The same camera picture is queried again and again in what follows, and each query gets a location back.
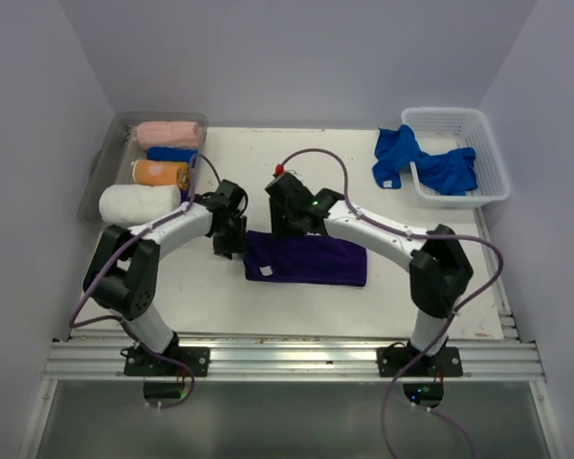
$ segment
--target lavender wall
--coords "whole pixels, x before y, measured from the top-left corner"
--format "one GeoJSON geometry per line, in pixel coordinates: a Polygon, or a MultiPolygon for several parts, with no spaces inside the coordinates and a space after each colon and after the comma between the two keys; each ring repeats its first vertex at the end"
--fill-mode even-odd
{"type": "Polygon", "coordinates": [[[59,5],[0,0],[0,458],[80,292],[94,241],[75,214],[111,116],[59,5]]]}
{"type": "Polygon", "coordinates": [[[60,0],[113,107],[376,126],[477,106],[536,0],[60,0]]]}
{"type": "Polygon", "coordinates": [[[486,215],[574,457],[574,0],[540,0],[481,107],[513,179],[486,215]]]}

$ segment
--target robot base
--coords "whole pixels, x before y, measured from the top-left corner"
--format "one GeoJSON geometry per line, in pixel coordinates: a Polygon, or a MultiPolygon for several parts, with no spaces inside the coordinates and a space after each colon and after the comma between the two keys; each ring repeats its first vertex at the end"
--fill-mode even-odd
{"type": "MultiPolygon", "coordinates": [[[[397,347],[395,344],[389,347],[379,347],[376,350],[376,363],[379,367],[379,375],[381,378],[394,377],[417,354],[419,354],[419,351],[409,344],[405,347],[397,347]]],[[[404,376],[434,378],[441,371],[446,378],[463,376],[459,350],[456,347],[444,346],[434,356],[425,356],[407,371],[404,376]]]]}

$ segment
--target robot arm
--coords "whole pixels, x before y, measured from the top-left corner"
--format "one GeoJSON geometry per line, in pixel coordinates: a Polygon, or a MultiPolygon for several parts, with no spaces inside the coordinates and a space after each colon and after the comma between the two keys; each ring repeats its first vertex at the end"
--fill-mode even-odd
{"type": "MultiPolygon", "coordinates": [[[[246,217],[240,205],[247,195],[240,186],[222,181],[213,193],[196,196],[187,213],[182,204],[162,217],[166,223],[143,236],[100,281],[92,298],[121,316],[124,325],[153,352],[178,360],[178,338],[153,305],[158,265],[162,258],[190,240],[212,236],[216,254],[232,257],[243,252],[246,217]]],[[[107,260],[127,240],[153,227],[150,222],[130,229],[107,228],[83,281],[87,290],[107,260]]]]}
{"type": "MultiPolygon", "coordinates": [[[[293,174],[276,177],[270,195],[273,234],[277,237],[324,234],[359,244],[393,261],[410,276],[410,295],[419,309],[409,346],[424,350],[440,333],[474,273],[458,241],[425,241],[378,229],[353,213],[344,197],[324,188],[313,195],[293,174]]],[[[409,227],[358,208],[377,222],[418,234],[454,234],[445,226],[434,230],[409,227]]],[[[435,356],[446,343],[440,339],[427,355],[435,356]]]]}

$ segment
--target blue towel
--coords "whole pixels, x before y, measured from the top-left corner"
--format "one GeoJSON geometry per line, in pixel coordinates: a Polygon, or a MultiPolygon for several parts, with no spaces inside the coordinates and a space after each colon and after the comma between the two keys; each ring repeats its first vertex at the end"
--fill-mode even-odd
{"type": "Polygon", "coordinates": [[[475,175],[476,152],[473,148],[457,148],[444,155],[429,155],[421,151],[414,133],[406,125],[397,131],[379,129],[372,167],[376,184],[381,188],[400,188],[400,171],[414,162],[419,181],[440,194],[463,196],[478,188],[475,175]]]}
{"type": "Polygon", "coordinates": [[[189,163],[197,150],[185,150],[171,146],[151,146],[146,150],[146,158],[151,161],[173,161],[175,163],[189,163]]]}

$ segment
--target white table surface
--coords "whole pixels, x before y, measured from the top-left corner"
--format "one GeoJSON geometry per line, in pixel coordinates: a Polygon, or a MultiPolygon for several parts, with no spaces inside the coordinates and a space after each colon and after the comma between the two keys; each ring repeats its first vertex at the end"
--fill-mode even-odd
{"type": "MultiPolygon", "coordinates": [[[[247,190],[250,230],[270,231],[264,187],[273,179],[275,166],[298,149],[316,146],[346,161],[349,194],[359,206],[415,227],[433,229],[442,223],[457,233],[478,235],[472,210],[419,208],[409,177],[403,179],[401,189],[377,187],[370,170],[377,136],[376,130],[211,128],[205,154],[222,178],[247,190]]],[[[294,169],[313,192],[321,187],[342,191],[340,168],[324,155],[302,155],[286,169],[294,169]]],[[[208,166],[201,164],[198,173],[197,191],[213,190],[215,181],[208,166]]],[[[475,269],[471,292],[489,273],[478,244],[464,243],[464,250],[475,269]]],[[[272,284],[246,280],[242,262],[213,255],[208,238],[192,241],[164,258],[155,305],[178,332],[336,337],[408,337],[417,311],[410,300],[408,275],[370,251],[363,288],[272,284]]],[[[106,311],[90,300],[80,318],[101,314],[106,311]]],[[[107,321],[92,327],[119,326],[107,321]]],[[[462,310],[450,336],[503,339],[491,290],[462,310]]]]}

